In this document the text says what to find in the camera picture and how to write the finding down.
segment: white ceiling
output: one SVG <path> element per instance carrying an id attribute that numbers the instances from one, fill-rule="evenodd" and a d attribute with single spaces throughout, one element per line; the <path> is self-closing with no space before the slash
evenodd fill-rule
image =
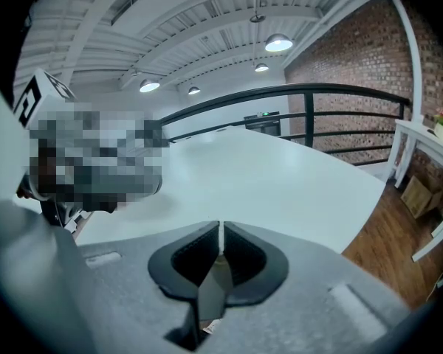
<path id="1" fill-rule="evenodd" d="M 134 13 L 137 1 L 144 2 L 39 0 L 18 63 L 16 92 L 37 67 L 71 86 L 111 81 L 118 89 L 136 88 L 147 76 L 174 86 L 252 61 L 254 42 L 256 59 L 273 56 L 263 42 L 275 32 L 300 43 L 339 0 L 188 0 L 154 20 L 164 6 L 137 12 L 141 21 L 152 15 L 153 24 L 124 35 L 116 28 L 131 9 Z M 254 7 L 267 17 L 264 22 L 250 23 Z M 158 75 L 135 77 L 135 69 Z"/>

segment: white table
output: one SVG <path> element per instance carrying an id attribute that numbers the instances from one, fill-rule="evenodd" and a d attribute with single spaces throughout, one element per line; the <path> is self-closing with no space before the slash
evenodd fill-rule
<path id="1" fill-rule="evenodd" d="M 79 245 L 236 221 L 341 253 L 385 186 L 333 156 L 242 128 L 193 136 L 168 152 L 161 190 L 122 211 L 95 212 Z"/>
<path id="2" fill-rule="evenodd" d="M 386 182 L 394 169 L 397 154 L 399 152 L 402 135 L 407 135 L 407 143 L 404 153 L 400 160 L 400 164 L 396 169 L 396 187 L 399 187 L 411 163 L 412 155 L 415 149 L 425 152 L 429 157 L 435 160 L 443 167 L 443 141 L 435 135 L 428 132 L 429 128 L 418 122 L 409 122 L 396 120 L 396 133 L 392 144 L 391 154 L 382 176 L 382 180 Z M 432 232 L 432 241 L 420 249 L 412 256 L 413 261 L 417 261 L 431 251 L 435 246 L 443 240 L 443 221 Z"/>

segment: wooden floor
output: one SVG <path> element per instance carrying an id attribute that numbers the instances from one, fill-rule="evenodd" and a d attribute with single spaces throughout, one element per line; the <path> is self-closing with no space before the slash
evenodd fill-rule
<path id="1" fill-rule="evenodd" d="M 387 185 L 366 225 L 343 255 L 395 290 L 411 308 L 425 302 L 443 271 L 443 241 L 417 263 L 411 256 L 431 240 L 436 216 L 417 221 Z"/>

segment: black metal railing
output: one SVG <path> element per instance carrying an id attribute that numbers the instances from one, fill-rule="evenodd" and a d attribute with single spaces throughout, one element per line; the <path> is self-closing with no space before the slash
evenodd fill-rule
<path id="1" fill-rule="evenodd" d="M 315 111 L 314 109 L 314 94 L 348 94 L 353 96 L 377 98 L 380 100 L 388 101 L 390 103 L 396 103 L 399 105 L 399 114 L 382 114 L 369 111 Z M 242 91 L 239 93 L 228 94 L 213 100 L 199 103 L 189 108 L 182 109 L 171 115 L 168 115 L 160 120 L 161 125 L 169 125 L 177 122 L 181 119 L 192 117 L 193 115 L 204 113 L 217 108 L 223 108 L 229 105 L 235 105 L 245 101 L 258 100 L 266 97 L 286 96 L 291 94 L 303 94 L 305 112 L 304 113 L 291 113 L 273 115 L 268 117 L 259 117 L 254 119 L 244 119 L 242 121 L 224 123 L 223 125 L 217 125 L 202 130 L 191 131 L 183 135 L 178 135 L 169 139 L 169 142 L 175 142 L 179 139 L 188 138 L 200 133 L 207 133 L 209 131 L 220 130 L 227 126 L 240 126 L 251 123 L 259 123 L 266 121 L 274 121 L 279 119 L 290 118 L 305 118 L 305 133 L 296 133 L 292 135 L 279 136 L 282 139 L 305 139 L 305 145 L 313 147 L 313 141 L 315 137 L 322 136 L 337 136 L 337 135 L 352 135 L 352 134 L 393 134 L 393 130 L 355 130 L 355 131 L 328 131 L 315 133 L 315 117 L 325 116 L 361 116 L 361 117 L 381 117 L 391 119 L 404 119 L 405 106 L 410 106 L 409 99 L 396 96 L 395 94 L 387 93 L 384 91 L 377 91 L 376 89 L 363 88 L 360 86 L 349 86 L 343 84 L 288 84 L 285 86 L 269 86 L 266 88 L 251 89 L 248 91 Z M 325 153 L 348 153 L 367 150 L 384 150 L 390 149 L 392 145 L 374 145 L 369 147 L 353 147 L 353 148 L 341 148 L 334 150 L 325 150 Z M 387 159 L 371 160 L 367 162 L 356 163 L 356 165 L 374 164 L 377 162 L 386 162 Z"/>

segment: flower pot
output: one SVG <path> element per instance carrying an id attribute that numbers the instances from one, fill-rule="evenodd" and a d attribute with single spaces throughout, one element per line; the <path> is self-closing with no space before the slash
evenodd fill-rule
<path id="1" fill-rule="evenodd" d="M 435 126 L 435 135 L 440 139 L 443 140 L 443 126 L 440 125 L 439 123 L 436 124 Z"/>

